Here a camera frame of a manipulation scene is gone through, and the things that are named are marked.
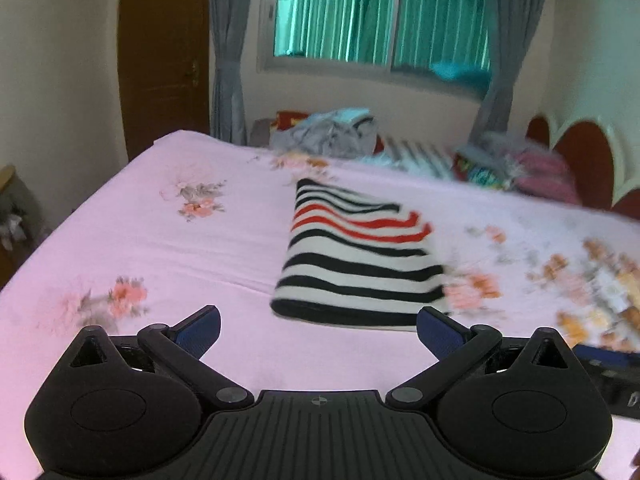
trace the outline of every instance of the headboard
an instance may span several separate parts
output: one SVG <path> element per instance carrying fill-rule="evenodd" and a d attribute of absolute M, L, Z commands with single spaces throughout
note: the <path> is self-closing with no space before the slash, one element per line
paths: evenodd
<path fill-rule="evenodd" d="M 531 120 L 527 138 L 551 146 L 551 128 L 545 116 Z M 607 135 L 594 121 L 583 120 L 561 133 L 554 150 L 564 156 L 571 168 L 584 206 L 640 220 L 640 187 L 615 200 L 616 164 L 624 164 L 624 156 L 620 147 L 612 146 L 610 141 L 611 134 Z"/>

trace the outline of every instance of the pink bedsheet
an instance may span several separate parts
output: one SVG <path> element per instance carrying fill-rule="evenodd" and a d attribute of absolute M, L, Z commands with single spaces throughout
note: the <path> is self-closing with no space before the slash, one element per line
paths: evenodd
<path fill-rule="evenodd" d="M 215 304 L 222 335 L 203 361 L 254 394 L 376 388 L 384 395 L 434 363 L 412 332 L 319 326 L 271 312 L 302 176 L 420 210 L 433 223 L 449 301 L 462 323 L 489 323 L 511 336 L 557 326 L 572 342 L 638 347 L 632 331 L 613 327 L 596 307 L 605 289 L 612 306 L 640 301 L 632 294 L 640 258 L 635 223 L 175 132 L 71 215 L 2 291 L 0 474 L 23 480 L 39 473 L 24 412 L 84 324 L 134 334 Z M 612 286 L 628 293 L 612 296 Z M 628 478 L 639 447 L 640 424 L 616 418 L 599 472 Z"/>

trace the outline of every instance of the curtain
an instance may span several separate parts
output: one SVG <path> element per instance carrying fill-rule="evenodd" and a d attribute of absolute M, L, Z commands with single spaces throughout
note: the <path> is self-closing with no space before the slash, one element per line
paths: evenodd
<path fill-rule="evenodd" d="M 486 131 L 505 132 L 513 86 L 540 20 L 545 0 L 486 0 L 492 81 L 482 101 L 470 141 Z"/>
<path fill-rule="evenodd" d="M 209 0 L 216 73 L 211 135 L 234 144 L 247 142 L 240 59 L 251 0 Z"/>

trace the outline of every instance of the door handle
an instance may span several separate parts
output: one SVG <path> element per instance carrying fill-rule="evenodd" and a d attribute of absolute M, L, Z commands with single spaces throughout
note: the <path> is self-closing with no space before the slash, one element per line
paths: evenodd
<path fill-rule="evenodd" d="M 198 87 L 200 84 L 200 64 L 197 59 L 191 62 L 191 69 L 184 76 L 191 78 L 191 85 L 193 85 L 194 88 Z"/>

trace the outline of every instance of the window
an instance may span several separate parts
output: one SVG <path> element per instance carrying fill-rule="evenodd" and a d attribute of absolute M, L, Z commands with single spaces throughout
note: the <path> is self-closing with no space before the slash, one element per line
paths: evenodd
<path fill-rule="evenodd" d="M 263 0 L 262 40 L 266 68 L 490 80 L 484 0 Z"/>

